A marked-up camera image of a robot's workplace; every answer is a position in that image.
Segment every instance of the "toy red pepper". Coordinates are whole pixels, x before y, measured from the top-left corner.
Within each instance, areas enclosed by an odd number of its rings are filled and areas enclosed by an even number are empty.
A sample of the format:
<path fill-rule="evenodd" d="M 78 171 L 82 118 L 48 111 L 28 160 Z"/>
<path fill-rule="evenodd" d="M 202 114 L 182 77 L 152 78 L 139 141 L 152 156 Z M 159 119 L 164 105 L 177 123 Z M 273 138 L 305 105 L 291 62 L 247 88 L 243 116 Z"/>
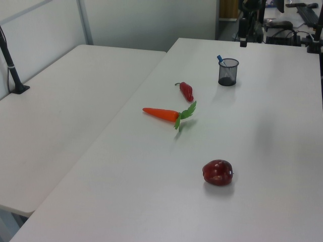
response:
<path fill-rule="evenodd" d="M 192 87 L 185 82 L 176 83 L 175 86 L 178 84 L 180 84 L 180 90 L 182 91 L 186 100 L 192 102 L 194 100 Z"/>

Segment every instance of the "carrot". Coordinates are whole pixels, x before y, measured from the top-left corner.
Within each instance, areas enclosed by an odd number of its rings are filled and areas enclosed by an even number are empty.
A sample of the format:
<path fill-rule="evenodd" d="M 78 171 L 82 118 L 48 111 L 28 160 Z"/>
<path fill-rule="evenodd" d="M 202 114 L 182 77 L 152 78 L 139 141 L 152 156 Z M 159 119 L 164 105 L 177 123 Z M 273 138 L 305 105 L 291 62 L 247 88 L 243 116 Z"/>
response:
<path fill-rule="evenodd" d="M 161 119 L 176 122 L 176 119 L 179 116 L 179 113 L 173 110 L 165 110 L 165 109 L 158 109 L 158 108 L 151 108 L 145 107 L 142 109 L 144 112 L 149 113 L 155 117 L 159 117 Z"/>
<path fill-rule="evenodd" d="M 177 112 L 173 110 L 166 110 L 166 109 L 159 109 L 159 108 L 151 108 L 151 107 L 144 107 L 142 110 L 150 115 L 155 117 L 159 117 L 161 119 L 175 122 L 174 128 L 177 130 L 180 126 L 180 122 L 182 119 L 186 119 L 192 116 L 196 107 L 196 101 L 191 104 L 191 106 L 184 110 L 183 112 Z"/>

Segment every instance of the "mesh pen holder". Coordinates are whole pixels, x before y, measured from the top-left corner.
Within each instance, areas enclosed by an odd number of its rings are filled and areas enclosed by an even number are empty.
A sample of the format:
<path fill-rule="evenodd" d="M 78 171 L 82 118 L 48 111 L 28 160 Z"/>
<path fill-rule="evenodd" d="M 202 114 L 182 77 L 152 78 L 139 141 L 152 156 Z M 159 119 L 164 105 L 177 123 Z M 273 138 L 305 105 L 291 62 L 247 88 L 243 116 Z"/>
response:
<path fill-rule="evenodd" d="M 222 86 L 233 86 L 237 83 L 237 70 L 239 62 L 236 59 L 226 58 L 219 62 L 219 81 Z"/>

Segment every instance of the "red apple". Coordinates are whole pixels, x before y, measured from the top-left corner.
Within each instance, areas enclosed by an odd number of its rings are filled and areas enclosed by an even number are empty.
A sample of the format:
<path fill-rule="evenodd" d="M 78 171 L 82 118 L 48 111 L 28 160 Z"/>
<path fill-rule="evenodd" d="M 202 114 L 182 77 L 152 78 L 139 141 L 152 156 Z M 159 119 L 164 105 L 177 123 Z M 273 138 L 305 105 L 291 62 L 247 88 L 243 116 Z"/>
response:
<path fill-rule="evenodd" d="M 225 160 L 213 160 L 202 171 L 204 180 L 213 185 L 225 186 L 232 181 L 232 165 Z"/>

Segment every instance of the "black stand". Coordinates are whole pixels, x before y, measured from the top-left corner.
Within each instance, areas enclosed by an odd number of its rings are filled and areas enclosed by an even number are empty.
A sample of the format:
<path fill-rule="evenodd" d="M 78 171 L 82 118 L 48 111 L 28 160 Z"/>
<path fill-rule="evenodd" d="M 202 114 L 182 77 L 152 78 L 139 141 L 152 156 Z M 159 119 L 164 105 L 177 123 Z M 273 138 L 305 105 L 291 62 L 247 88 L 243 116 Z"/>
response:
<path fill-rule="evenodd" d="M 321 8 L 321 12 L 319 14 L 314 40 L 309 42 L 309 45 L 307 47 L 307 53 L 321 54 L 321 47 L 323 46 L 322 41 L 320 41 L 322 27 L 323 27 L 323 7 Z"/>
<path fill-rule="evenodd" d="M 16 71 L 14 62 L 11 59 L 8 47 L 7 47 L 7 42 L 5 41 L 5 37 L 0 29 L 0 48 L 2 50 L 2 53 L 4 54 L 5 60 L 7 62 L 8 68 L 10 70 L 11 76 L 15 82 L 15 89 L 12 91 L 12 93 L 16 94 L 21 94 L 28 90 L 30 87 L 29 86 L 24 86 L 18 76 L 18 73 Z"/>

